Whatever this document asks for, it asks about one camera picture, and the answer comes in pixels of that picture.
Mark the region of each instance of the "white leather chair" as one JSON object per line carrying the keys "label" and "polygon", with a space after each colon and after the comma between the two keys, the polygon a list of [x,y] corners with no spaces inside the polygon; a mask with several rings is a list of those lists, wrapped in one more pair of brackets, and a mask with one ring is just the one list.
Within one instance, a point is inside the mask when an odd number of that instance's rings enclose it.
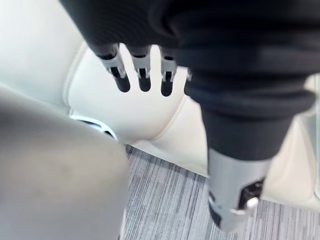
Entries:
{"label": "white leather chair", "polygon": [[[64,114],[97,119],[123,143],[203,176],[207,149],[201,112],[184,95],[179,68],[173,93],[161,95],[160,51],[151,49],[151,90],[142,92],[128,50],[120,46],[131,83],[120,92],[57,1],[0,2],[0,82]],[[315,77],[309,86],[315,89]],[[315,194],[316,108],[297,116],[265,183],[266,200],[320,211]]]}

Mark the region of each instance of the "robotic arm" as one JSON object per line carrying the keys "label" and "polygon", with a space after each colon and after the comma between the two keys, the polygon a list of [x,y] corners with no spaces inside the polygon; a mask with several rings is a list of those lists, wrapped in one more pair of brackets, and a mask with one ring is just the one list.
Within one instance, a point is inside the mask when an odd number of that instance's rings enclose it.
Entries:
{"label": "robotic arm", "polygon": [[[60,1],[102,59],[118,43],[175,49],[177,65],[192,72],[185,91],[201,106],[211,216],[225,231],[245,221],[293,117],[314,103],[304,83],[320,70],[320,3]],[[167,68],[163,72],[174,74]],[[170,86],[170,80],[163,84]]]}

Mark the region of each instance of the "gray carpet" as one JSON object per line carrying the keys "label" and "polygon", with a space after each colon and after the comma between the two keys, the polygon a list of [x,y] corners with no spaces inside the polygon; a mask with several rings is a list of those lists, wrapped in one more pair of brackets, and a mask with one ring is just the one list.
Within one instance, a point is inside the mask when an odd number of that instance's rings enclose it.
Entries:
{"label": "gray carpet", "polygon": [[241,229],[224,233],[208,211],[206,178],[127,147],[125,240],[320,240],[320,213],[261,201]]}

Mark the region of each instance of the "white seat cushion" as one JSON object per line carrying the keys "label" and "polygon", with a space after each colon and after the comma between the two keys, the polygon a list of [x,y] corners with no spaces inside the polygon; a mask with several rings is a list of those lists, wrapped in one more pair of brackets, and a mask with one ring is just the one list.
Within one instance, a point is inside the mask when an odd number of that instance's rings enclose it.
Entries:
{"label": "white seat cushion", "polygon": [[67,112],[64,85],[83,40],[59,1],[0,1],[0,36],[0,83]]}
{"label": "white seat cushion", "polygon": [[160,50],[151,48],[151,89],[139,89],[138,77],[127,48],[121,44],[131,89],[123,93],[115,80],[91,50],[87,50],[70,86],[68,104],[75,115],[84,115],[106,123],[126,144],[149,140],[167,126],[184,97],[187,70],[179,68],[173,81],[173,93],[161,94]]}

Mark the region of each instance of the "white surface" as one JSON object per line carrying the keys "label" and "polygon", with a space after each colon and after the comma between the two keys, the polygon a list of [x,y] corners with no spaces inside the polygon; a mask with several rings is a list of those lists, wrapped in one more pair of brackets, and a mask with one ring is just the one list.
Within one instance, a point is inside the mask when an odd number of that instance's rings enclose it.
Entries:
{"label": "white surface", "polygon": [[130,80],[129,92],[118,90],[115,80],[103,64],[88,50],[79,64],[70,86],[68,103],[75,114],[97,119],[110,128],[121,141],[133,144],[157,136],[170,122],[184,96],[187,76],[179,68],[169,97],[161,94],[160,50],[151,48],[151,89],[142,92],[129,51],[122,44],[120,52]]}
{"label": "white surface", "polygon": [[161,134],[133,146],[197,174],[207,175],[207,139],[201,110],[188,96],[183,97]]}
{"label": "white surface", "polygon": [[0,83],[67,111],[66,77],[82,43],[58,0],[0,1]]}
{"label": "white surface", "polygon": [[0,116],[0,238],[118,239],[128,202],[125,148],[3,87]]}
{"label": "white surface", "polygon": [[317,179],[316,157],[305,126],[296,117],[274,158],[265,182],[264,198],[300,207],[313,207],[320,211],[320,202],[314,191]]}

